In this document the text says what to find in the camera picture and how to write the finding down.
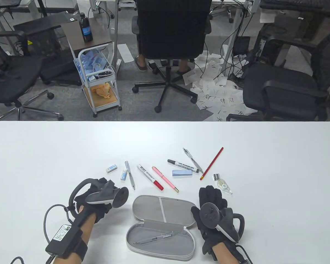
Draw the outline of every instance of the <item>red pencil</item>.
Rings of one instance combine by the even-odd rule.
[[[213,159],[213,161],[210,163],[209,167],[205,170],[205,172],[203,173],[202,177],[200,178],[200,180],[203,180],[204,176],[206,175],[206,173],[209,171],[210,167],[214,164],[214,162],[216,161],[216,159],[219,157],[220,153],[224,150],[224,148],[222,147],[219,151],[219,153],[215,156],[215,158]]]

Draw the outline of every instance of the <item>pen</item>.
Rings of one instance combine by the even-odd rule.
[[[132,188],[135,190],[136,185],[134,184],[134,180],[133,180],[133,177],[131,174],[131,169],[130,169],[130,165],[128,164],[128,161],[125,161],[125,165],[126,165],[126,169],[128,170],[128,174],[130,175],[130,181],[131,181]]]
[[[144,174],[144,176],[146,176],[146,178],[148,180],[150,180],[156,187],[158,187],[161,191],[164,189],[163,186],[161,186],[161,184],[156,180],[154,179],[154,177],[152,175],[150,175],[150,173],[148,171],[146,171],[145,168],[143,168],[141,166],[141,164],[138,164],[137,165],[137,168]]]
[[[175,233],[172,231],[171,233],[169,234],[166,234],[166,235],[160,235],[160,236],[156,236],[156,237],[152,237],[152,238],[149,238],[149,239],[145,239],[145,240],[141,240],[141,241],[138,241],[138,242],[135,242],[134,244],[145,244],[145,243],[148,243],[148,242],[153,242],[153,241],[157,241],[157,240],[160,240],[160,239],[164,239],[164,238],[168,238],[168,237],[172,237],[174,236]]]
[[[198,170],[197,168],[194,168],[194,167],[188,166],[188,165],[183,164],[183,163],[179,163],[179,162],[177,162],[177,161],[172,161],[171,159],[168,159],[167,162],[169,162],[169,163],[171,163],[171,164],[173,164],[173,165],[175,165],[175,166],[178,166],[178,167],[184,168],[184,169],[186,169],[186,170],[189,170],[189,171],[194,171],[194,172],[196,172],[196,173],[199,172],[199,170]]]
[[[194,166],[197,167],[197,169],[203,173],[202,168],[198,165],[198,163],[196,163],[196,161],[193,159],[193,156],[189,153],[189,151],[185,148],[183,148],[183,151],[186,153],[186,155],[191,159],[191,161],[193,162]]]
[[[203,173],[202,177],[200,178],[200,180],[203,180],[204,176],[206,175],[206,173],[209,171],[209,169],[211,168],[211,166],[214,164],[214,162],[216,161],[216,159],[219,157],[220,153],[223,151],[223,147],[220,149],[219,153],[215,156],[215,158],[213,159],[213,161],[209,164],[209,167],[205,170],[205,172]]]
[[[179,192],[179,190],[175,187],[175,185],[173,185],[156,167],[152,167],[153,171],[155,171],[155,173],[157,175],[159,175],[168,185],[170,185],[171,188],[173,188],[175,190],[175,192]]]

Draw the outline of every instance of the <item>red marker cap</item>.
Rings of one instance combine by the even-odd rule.
[[[158,181],[154,181],[156,187],[158,187],[161,191],[164,190],[164,187]]]

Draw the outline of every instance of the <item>forearm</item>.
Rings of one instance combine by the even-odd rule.
[[[81,230],[83,232],[81,238],[82,240],[88,244],[90,234],[93,229],[93,225],[95,223],[96,214],[92,214],[88,217],[87,221],[82,225]],[[76,253],[71,253],[71,255],[67,259],[56,258],[54,260],[54,264],[81,264],[82,260]]]
[[[219,264],[239,264],[238,260],[230,253],[224,243],[213,246],[213,251]]]

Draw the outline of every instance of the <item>bottle label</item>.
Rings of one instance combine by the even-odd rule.
[[[90,26],[83,28],[82,30],[83,30],[83,35],[89,35],[92,33]]]

